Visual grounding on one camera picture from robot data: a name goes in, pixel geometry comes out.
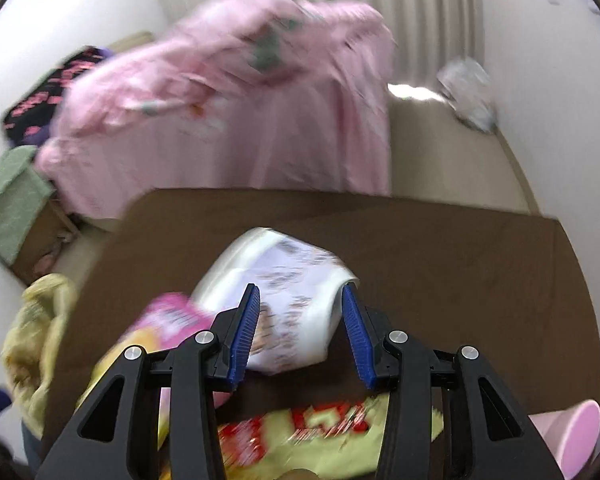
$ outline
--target pink cup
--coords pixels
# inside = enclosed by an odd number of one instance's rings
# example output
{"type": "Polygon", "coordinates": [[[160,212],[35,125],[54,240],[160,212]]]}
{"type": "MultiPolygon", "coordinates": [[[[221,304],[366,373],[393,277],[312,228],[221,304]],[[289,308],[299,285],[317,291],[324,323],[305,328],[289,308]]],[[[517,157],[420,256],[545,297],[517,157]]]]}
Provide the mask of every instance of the pink cup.
{"type": "Polygon", "coordinates": [[[561,412],[529,415],[544,438],[565,480],[571,480],[591,457],[600,434],[600,406],[589,399],[561,412]]]}

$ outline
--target silver screw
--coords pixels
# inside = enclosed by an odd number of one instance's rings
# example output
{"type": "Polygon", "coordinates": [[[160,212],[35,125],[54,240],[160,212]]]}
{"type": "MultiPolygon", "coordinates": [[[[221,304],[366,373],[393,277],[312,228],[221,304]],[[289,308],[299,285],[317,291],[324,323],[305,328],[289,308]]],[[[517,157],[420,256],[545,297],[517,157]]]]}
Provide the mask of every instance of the silver screw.
{"type": "Polygon", "coordinates": [[[467,359],[471,359],[471,361],[473,361],[474,359],[478,358],[478,351],[472,347],[472,346],[464,346],[462,347],[462,355],[464,357],[466,357],[467,359]]]}
{"type": "Polygon", "coordinates": [[[196,334],[196,343],[200,343],[201,345],[206,345],[207,343],[211,343],[214,340],[214,333],[209,332],[209,330],[203,330],[202,332],[198,332],[196,334]]]}
{"type": "Polygon", "coordinates": [[[389,333],[389,339],[394,343],[404,343],[409,338],[402,330],[394,330],[389,333]]]}
{"type": "Polygon", "coordinates": [[[142,355],[142,349],[139,346],[130,346],[125,350],[125,358],[133,361],[142,355]]]}

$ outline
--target pink blanket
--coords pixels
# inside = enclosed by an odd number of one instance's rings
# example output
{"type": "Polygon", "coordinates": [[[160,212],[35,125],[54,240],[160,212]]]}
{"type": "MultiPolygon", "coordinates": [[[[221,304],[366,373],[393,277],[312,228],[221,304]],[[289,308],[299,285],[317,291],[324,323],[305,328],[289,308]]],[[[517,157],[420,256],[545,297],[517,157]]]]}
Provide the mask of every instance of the pink blanket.
{"type": "Polygon", "coordinates": [[[155,188],[388,194],[393,56],[365,4],[211,0],[77,79],[36,166],[92,218],[155,188]]]}

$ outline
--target beige floor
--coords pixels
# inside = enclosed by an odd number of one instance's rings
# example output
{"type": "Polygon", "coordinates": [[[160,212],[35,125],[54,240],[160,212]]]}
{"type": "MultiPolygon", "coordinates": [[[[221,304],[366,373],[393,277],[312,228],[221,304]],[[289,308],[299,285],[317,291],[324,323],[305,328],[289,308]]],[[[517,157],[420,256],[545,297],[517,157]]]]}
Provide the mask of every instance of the beige floor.
{"type": "MultiPolygon", "coordinates": [[[[395,196],[530,211],[525,183],[497,136],[468,129],[446,104],[434,100],[395,100],[390,115],[395,196]]],[[[55,268],[78,287],[110,236],[92,226],[82,232],[55,268]]]]}

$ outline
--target white wall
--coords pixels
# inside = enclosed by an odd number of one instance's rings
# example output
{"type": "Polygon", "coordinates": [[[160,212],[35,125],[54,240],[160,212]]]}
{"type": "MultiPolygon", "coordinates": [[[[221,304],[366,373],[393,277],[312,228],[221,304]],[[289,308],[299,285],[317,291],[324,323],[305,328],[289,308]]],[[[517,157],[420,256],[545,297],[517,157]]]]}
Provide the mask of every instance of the white wall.
{"type": "Polygon", "coordinates": [[[484,0],[486,69],[500,128],[542,212],[565,227],[600,330],[600,16],[559,1],[484,0]]]}
{"type": "MultiPolygon", "coordinates": [[[[0,117],[58,61],[86,44],[106,46],[168,26],[158,0],[8,0],[0,11],[0,117]]],[[[6,145],[0,132],[0,155],[6,145]]],[[[0,349],[20,305],[22,286],[0,266],[0,349]]],[[[0,366],[0,382],[3,379],[0,366]]],[[[23,456],[17,412],[0,435],[23,456]]]]}

